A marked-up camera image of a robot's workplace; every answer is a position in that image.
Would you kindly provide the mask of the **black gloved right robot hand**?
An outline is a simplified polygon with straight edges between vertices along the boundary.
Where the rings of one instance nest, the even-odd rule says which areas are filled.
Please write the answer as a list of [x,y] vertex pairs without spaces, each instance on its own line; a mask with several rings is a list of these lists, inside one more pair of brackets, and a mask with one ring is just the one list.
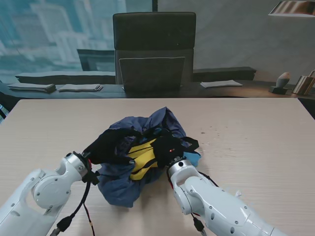
[[183,157],[184,146],[179,138],[173,135],[161,136],[152,143],[153,152],[159,168],[169,166],[176,157]]

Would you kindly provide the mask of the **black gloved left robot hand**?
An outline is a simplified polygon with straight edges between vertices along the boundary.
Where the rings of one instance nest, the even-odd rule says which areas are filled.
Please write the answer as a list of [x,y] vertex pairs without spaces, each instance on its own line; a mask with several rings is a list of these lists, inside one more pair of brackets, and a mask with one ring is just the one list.
[[140,134],[128,128],[107,129],[82,152],[82,156],[95,165],[104,163],[132,165],[134,161],[130,157],[116,155],[115,148],[125,137],[138,137]]

